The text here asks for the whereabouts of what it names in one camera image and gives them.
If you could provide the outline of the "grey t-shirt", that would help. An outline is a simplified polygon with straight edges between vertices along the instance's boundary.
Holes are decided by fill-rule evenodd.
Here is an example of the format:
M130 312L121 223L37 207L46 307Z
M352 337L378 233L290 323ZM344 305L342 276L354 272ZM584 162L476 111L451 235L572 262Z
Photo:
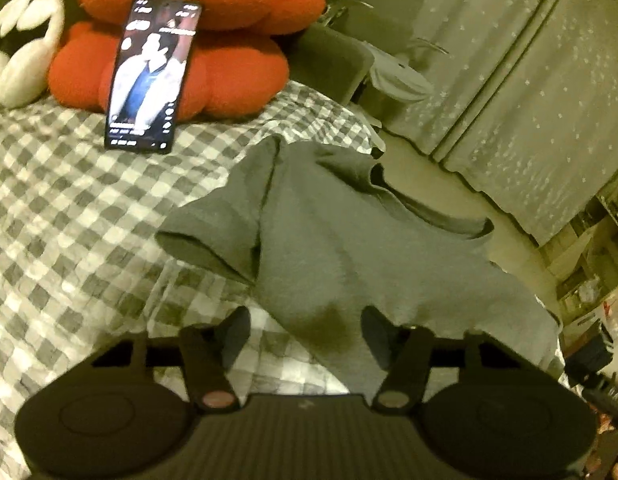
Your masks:
M267 136L227 182L175 208L157 244L249 286L257 304L354 393L384 372L361 313L459 338L481 330L539 367L558 326L533 292L493 263L491 220L453 218L405 196L352 148Z

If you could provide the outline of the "grey white checkered bedsheet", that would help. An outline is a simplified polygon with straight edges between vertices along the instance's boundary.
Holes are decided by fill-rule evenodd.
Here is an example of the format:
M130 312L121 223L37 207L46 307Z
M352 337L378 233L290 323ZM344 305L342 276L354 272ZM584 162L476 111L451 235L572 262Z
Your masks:
M356 116L291 82L242 122L180 126L167 155L105 150L103 133L102 115L51 98L0 112L0 479L28 474L13 434L24 401L123 333L173 336L249 307L239 394L343 391L245 285L170 258L154 235L270 134L368 153Z

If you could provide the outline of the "orange plush cushion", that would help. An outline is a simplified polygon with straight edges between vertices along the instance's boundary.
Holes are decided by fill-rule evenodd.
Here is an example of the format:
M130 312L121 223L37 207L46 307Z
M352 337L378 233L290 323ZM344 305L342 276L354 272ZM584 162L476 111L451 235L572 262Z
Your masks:
M88 14L66 34L51 63L55 100L82 110L105 110L117 48L134 0L77 0ZM275 37L301 32L325 0L187 0L202 4L177 118L204 113L238 118L260 112L288 81Z

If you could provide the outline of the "white cloth on chair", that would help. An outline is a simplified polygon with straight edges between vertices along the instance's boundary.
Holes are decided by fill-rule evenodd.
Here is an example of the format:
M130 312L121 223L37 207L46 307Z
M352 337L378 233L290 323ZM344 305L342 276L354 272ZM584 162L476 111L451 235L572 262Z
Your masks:
M369 78L376 90L403 104L423 101L433 93L433 85L408 64L373 44L364 42L364 46L373 56Z

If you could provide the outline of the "white over-ear headphones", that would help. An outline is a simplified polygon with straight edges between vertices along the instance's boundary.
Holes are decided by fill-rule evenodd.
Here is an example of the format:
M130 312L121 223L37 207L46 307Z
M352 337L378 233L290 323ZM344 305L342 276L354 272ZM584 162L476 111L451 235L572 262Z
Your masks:
M0 108L34 102L47 89L47 76L64 32L64 0L10 0L0 10L0 41L12 32L46 30L15 52L0 49Z

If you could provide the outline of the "dark grey bedside cube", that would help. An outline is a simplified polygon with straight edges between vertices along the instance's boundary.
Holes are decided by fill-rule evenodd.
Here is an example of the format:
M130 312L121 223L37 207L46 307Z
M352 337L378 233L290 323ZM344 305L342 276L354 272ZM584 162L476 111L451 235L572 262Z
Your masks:
M373 65L361 41L323 25L311 25L285 40L289 76L341 105L347 105Z

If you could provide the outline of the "grey star patterned curtain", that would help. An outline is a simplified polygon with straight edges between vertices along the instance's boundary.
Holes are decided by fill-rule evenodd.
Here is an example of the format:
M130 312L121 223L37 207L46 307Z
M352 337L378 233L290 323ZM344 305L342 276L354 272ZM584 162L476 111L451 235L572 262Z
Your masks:
M416 0L411 32L433 91L385 128L551 240L618 170L618 0Z

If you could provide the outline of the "grey office chair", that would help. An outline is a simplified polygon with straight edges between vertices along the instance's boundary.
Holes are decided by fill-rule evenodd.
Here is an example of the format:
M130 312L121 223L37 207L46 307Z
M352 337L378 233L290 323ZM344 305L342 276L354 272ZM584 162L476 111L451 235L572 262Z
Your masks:
M422 36L414 25L417 11L420 10L424 0L326 0L326 2L326 10L320 18L323 25L355 38L362 44L364 42L373 44L376 48L399 58L424 77L434 56L449 53L440 44ZM353 102L356 103L356 107L363 110L372 125L387 127L390 120L405 107L420 104L427 99L413 104L403 104L390 99L371 85L367 73L353 97Z

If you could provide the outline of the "wooden shelf unit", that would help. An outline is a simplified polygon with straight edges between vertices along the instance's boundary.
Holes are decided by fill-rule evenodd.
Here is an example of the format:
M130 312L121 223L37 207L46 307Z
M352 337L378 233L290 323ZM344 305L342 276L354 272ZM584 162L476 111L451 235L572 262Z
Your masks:
M540 246L566 324L618 297L618 172Z

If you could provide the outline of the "black smartphone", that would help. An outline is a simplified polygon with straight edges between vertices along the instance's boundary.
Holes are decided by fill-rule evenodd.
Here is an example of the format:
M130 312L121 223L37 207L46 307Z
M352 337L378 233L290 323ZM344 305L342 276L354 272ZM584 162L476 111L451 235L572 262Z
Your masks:
M134 0L113 68L104 148L167 154L198 19L187 0Z

